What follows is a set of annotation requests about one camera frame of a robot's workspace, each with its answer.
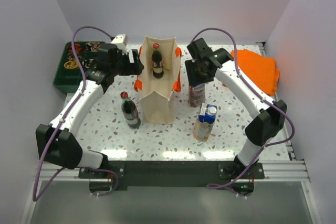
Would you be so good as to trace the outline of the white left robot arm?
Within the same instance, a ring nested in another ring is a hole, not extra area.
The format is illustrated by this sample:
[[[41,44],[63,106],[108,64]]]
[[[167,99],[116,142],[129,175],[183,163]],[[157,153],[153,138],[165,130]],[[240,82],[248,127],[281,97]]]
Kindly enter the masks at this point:
[[[107,156],[84,150],[76,139],[78,130],[116,76],[139,75],[143,69],[138,50],[122,50],[113,43],[102,45],[98,49],[96,67],[86,70],[69,103],[49,124],[40,124],[36,129],[40,160],[67,169],[90,168],[97,178],[105,177],[109,171]]]

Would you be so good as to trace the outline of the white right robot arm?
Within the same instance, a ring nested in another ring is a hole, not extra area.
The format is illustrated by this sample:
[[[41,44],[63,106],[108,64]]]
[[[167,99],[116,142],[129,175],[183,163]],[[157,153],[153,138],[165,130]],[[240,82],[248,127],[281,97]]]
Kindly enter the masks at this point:
[[[287,105],[276,102],[261,91],[241,70],[238,55],[231,55],[219,48],[213,51],[203,38],[187,45],[191,59],[185,62],[189,84],[198,86],[217,79],[244,105],[252,118],[245,128],[247,140],[235,157],[234,173],[246,178],[253,171],[254,163],[271,138],[283,128]]]

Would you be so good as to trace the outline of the purple juice carton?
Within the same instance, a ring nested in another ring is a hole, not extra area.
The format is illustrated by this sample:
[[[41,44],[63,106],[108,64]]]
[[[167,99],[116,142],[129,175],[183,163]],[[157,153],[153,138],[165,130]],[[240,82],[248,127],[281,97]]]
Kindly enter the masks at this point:
[[[196,86],[189,85],[188,87],[188,101],[190,106],[197,107],[205,102],[205,84],[198,84]]]

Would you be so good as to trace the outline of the beige canvas tote bag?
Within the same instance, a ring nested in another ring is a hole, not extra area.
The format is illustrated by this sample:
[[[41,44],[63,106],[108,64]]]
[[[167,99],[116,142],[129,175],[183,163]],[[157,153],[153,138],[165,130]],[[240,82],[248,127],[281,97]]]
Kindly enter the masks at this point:
[[[154,44],[163,58],[163,77],[153,74],[152,54]],[[173,124],[174,95],[181,91],[182,52],[175,38],[157,39],[146,36],[140,47],[139,57],[144,69],[134,84],[139,93],[140,105],[145,123]]]

